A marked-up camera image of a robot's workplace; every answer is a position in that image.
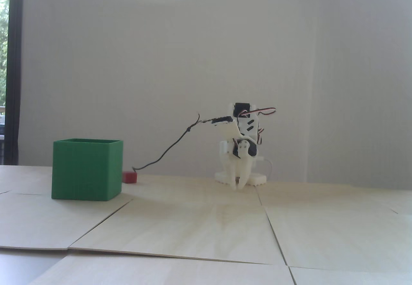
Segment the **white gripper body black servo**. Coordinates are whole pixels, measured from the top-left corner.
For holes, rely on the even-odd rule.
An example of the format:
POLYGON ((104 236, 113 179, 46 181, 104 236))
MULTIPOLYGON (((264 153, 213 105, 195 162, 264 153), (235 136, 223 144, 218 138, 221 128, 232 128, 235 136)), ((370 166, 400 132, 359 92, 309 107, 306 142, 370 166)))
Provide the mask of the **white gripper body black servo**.
POLYGON ((254 159, 258 155, 256 142, 248 136, 231 139, 231 154, 241 160, 254 159))

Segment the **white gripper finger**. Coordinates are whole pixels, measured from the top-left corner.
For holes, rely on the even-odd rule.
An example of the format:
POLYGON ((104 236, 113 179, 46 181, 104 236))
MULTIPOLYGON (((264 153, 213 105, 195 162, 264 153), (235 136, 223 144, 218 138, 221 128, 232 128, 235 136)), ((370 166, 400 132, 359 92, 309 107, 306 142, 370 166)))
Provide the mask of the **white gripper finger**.
POLYGON ((228 160, 228 185, 230 185, 233 190, 240 190, 239 169, 239 159, 230 157, 228 160))
POLYGON ((246 186, 253 166, 253 157, 243 157, 239 161, 239 187, 246 186))

